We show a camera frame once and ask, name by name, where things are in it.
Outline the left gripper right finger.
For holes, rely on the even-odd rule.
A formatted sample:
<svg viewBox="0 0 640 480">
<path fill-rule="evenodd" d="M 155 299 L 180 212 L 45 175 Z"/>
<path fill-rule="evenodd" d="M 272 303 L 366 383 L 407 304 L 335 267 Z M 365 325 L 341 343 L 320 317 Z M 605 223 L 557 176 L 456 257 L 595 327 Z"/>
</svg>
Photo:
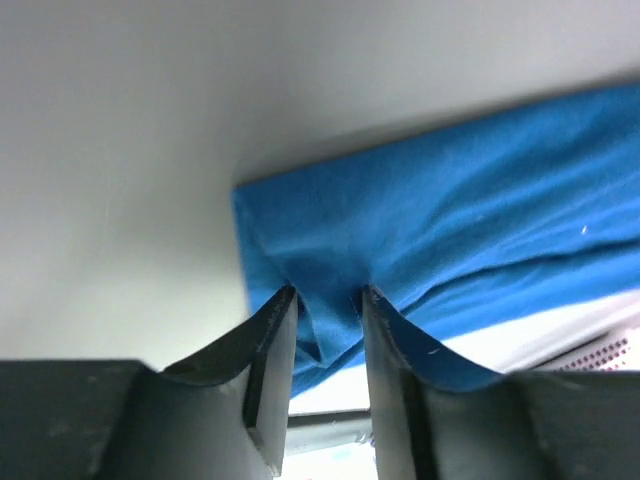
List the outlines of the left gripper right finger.
<svg viewBox="0 0 640 480">
<path fill-rule="evenodd" d="M 374 287 L 362 321 L 382 479 L 635 479 L 634 372 L 482 367 L 405 319 Z"/>
</svg>

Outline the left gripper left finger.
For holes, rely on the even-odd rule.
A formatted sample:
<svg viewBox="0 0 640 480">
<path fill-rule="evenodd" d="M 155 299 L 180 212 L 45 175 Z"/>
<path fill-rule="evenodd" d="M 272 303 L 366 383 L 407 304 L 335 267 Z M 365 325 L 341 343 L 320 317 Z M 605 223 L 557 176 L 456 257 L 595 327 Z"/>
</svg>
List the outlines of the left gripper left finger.
<svg viewBox="0 0 640 480">
<path fill-rule="evenodd" d="M 134 360 L 1 365 L 5 479 L 272 479 L 284 459 L 295 290 L 162 371 Z"/>
</svg>

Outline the blue t shirt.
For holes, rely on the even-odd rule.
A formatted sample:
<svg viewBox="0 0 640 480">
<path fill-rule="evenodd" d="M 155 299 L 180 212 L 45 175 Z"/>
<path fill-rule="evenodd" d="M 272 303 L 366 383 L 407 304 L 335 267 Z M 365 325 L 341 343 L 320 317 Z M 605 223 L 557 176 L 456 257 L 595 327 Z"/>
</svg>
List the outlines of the blue t shirt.
<svg viewBox="0 0 640 480">
<path fill-rule="evenodd" d="M 239 186 L 252 310 L 298 293 L 292 392 L 364 360 L 377 287 L 446 340 L 639 285 L 639 87 L 521 106 Z"/>
</svg>

